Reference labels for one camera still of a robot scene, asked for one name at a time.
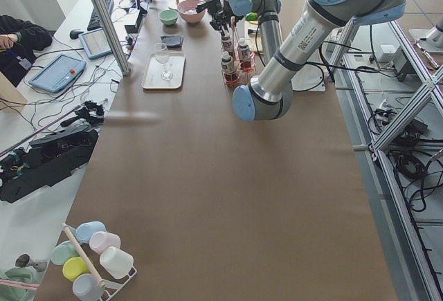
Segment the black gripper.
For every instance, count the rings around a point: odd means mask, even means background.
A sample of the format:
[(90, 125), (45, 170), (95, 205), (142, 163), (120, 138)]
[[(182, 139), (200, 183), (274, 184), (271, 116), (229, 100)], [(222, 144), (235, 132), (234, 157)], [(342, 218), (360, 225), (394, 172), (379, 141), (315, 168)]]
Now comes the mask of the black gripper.
[(207, 10), (211, 15), (210, 25), (216, 30), (221, 37), (225, 37), (228, 34), (228, 25), (224, 21), (224, 10), (220, 0), (210, 0), (199, 3), (196, 6), (197, 13)]

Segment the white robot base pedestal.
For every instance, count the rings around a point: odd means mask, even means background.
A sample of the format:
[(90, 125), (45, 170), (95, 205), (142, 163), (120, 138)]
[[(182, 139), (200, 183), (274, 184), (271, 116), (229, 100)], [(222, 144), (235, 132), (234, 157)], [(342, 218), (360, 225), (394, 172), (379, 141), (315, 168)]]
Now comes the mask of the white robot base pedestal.
[(321, 66), (305, 65), (292, 77), (291, 85), (295, 92), (324, 92), (325, 72)]

